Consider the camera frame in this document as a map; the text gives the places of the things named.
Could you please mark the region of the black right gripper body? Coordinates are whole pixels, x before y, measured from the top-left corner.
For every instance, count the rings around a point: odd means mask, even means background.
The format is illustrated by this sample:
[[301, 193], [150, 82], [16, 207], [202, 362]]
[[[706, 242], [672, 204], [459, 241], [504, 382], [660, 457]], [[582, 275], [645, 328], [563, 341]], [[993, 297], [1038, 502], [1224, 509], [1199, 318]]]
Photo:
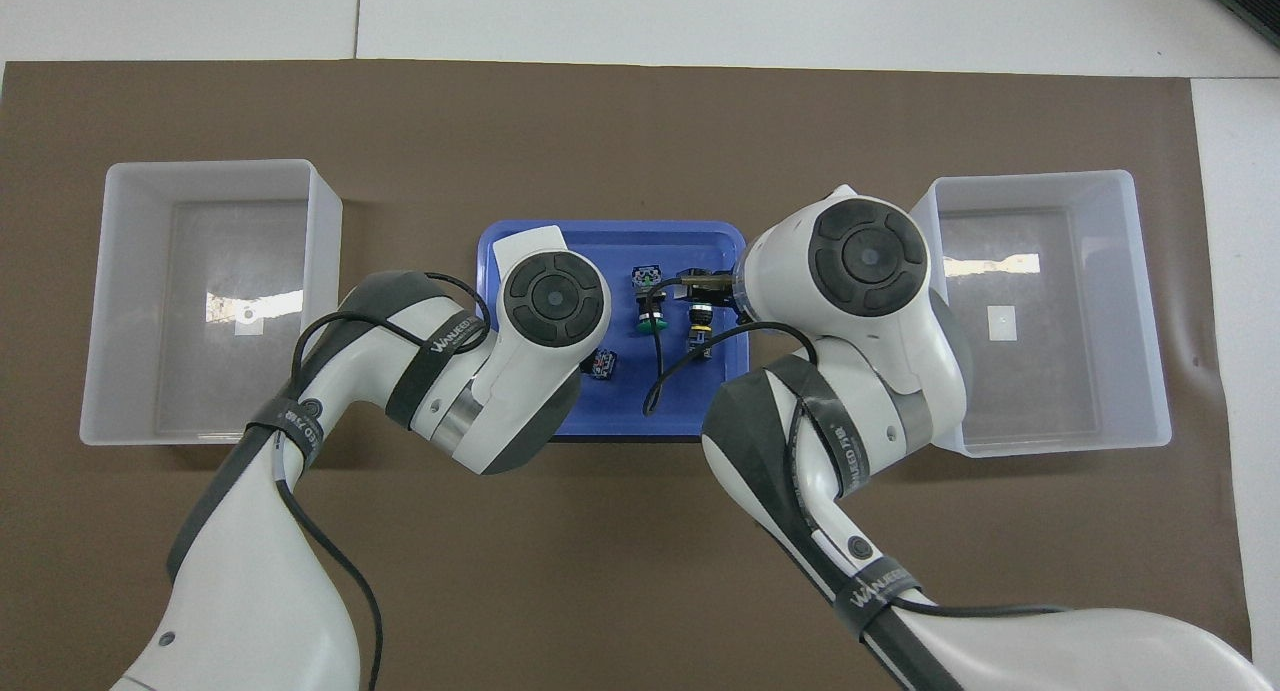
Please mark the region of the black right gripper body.
[[689, 267], [678, 273], [678, 299], [690, 305], [709, 307], [737, 307], [731, 270], [710, 271]]

